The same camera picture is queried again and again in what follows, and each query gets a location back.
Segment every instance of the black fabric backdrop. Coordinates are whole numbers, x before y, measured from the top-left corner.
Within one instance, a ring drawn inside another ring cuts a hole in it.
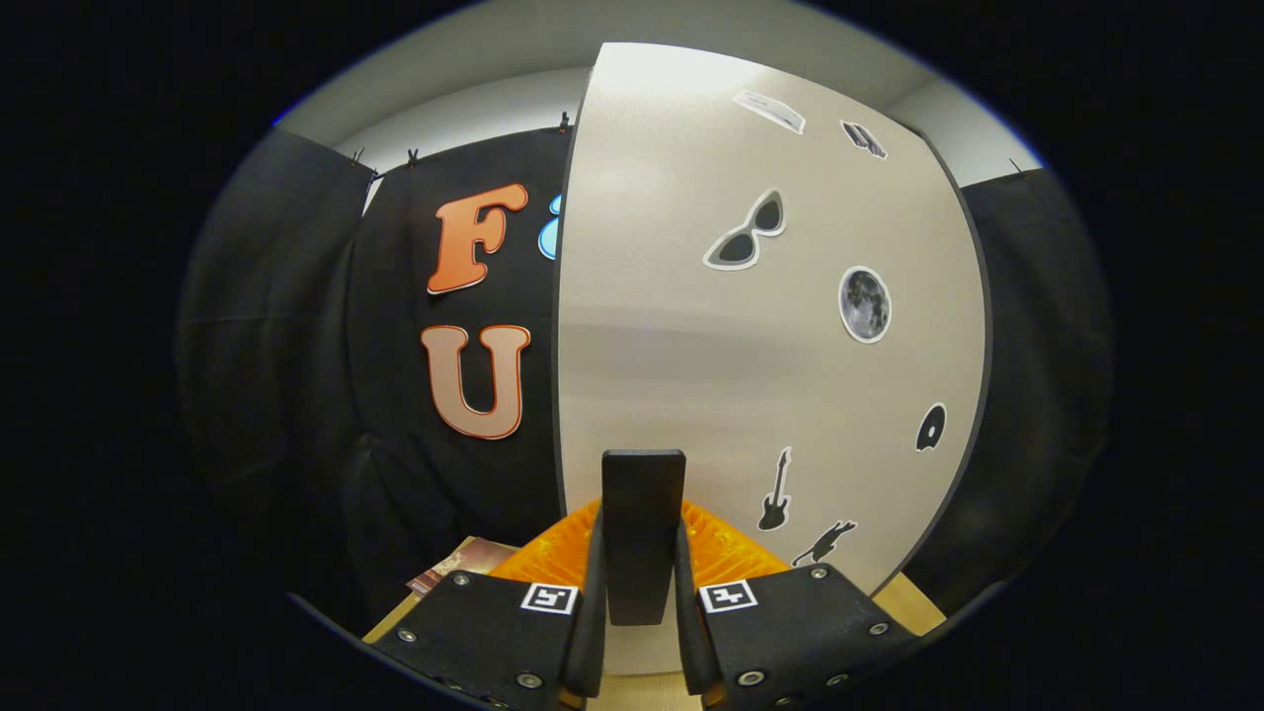
[[[551,395],[556,262],[541,254],[537,237],[554,218],[549,202],[561,192],[569,142],[570,133],[541,129],[401,166],[382,180],[356,232],[348,353],[372,457],[345,483],[344,496],[348,507],[363,511],[363,538],[353,549],[362,577],[372,581],[369,606],[380,615],[399,602],[404,581],[464,536],[522,545],[561,515]],[[488,266],[484,281],[427,294],[442,226],[435,211],[511,183],[526,187],[527,204],[504,210],[504,242],[495,253],[477,249]],[[489,410],[492,359],[478,337],[498,324],[531,331],[520,357],[522,421],[507,438],[484,440],[440,419],[421,331],[465,329],[465,399]]]
[[[1092,239],[1049,171],[962,189],[992,291],[978,438],[904,572],[945,615],[1014,576],[1071,512],[1106,443],[1112,325]]]
[[[185,421],[202,478],[241,550],[356,634],[404,582],[465,536],[513,545],[560,516],[552,421],[556,262],[537,248],[561,192],[569,134],[474,143],[382,178],[281,129],[224,190],[190,261],[177,335]],[[428,295],[451,201],[508,183],[504,244],[478,253],[487,278]],[[432,404],[420,342],[431,325],[470,334],[469,405],[493,402],[483,328],[531,331],[522,421],[466,436]]]
[[[365,611],[339,487],[360,428],[343,305],[372,175],[269,132],[207,216],[176,338],[195,467],[240,549],[351,625]]]

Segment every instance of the screw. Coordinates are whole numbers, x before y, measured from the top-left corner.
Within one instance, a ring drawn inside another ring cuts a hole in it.
[[[518,686],[523,688],[540,688],[545,686],[545,681],[531,672],[523,672],[518,674]]]
[[[737,677],[737,686],[758,686],[763,681],[763,672],[751,669]]]

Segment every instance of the wooden surface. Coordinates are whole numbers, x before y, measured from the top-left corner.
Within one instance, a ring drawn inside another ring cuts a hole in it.
[[[369,634],[364,635],[364,641],[373,644],[382,639],[382,635],[399,624],[399,620],[418,602],[421,596],[408,595]],[[945,620],[944,614],[904,573],[896,573],[895,578],[873,596],[873,602],[918,636],[929,633]],[[689,696],[685,676],[680,672],[605,674],[602,677],[602,695],[588,701],[589,711],[695,711],[700,707],[698,697]]]

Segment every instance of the brown book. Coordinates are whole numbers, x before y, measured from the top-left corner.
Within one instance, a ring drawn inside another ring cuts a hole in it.
[[[417,576],[408,581],[408,587],[412,588],[418,597],[425,597],[427,592],[439,584],[439,581],[444,579],[444,576],[453,571],[469,571],[471,573],[490,573],[493,568],[503,563],[509,555],[518,550],[512,545],[504,545],[503,543],[494,543],[487,540],[485,538],[466,538],[456,550],[447,558],[444,558],[439,563],[435,563],[432,568],[425,573]]]

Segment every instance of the orange object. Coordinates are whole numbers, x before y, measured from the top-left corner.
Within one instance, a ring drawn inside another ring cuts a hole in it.
[[[557,521],[522,547],[489,576],[511,581],[569,584],[584,588],[588,541],[602,501],[597,500]],[[750,536],[688,501],[680,516],[689,531],[694,590],[789,571],[790,566]]]

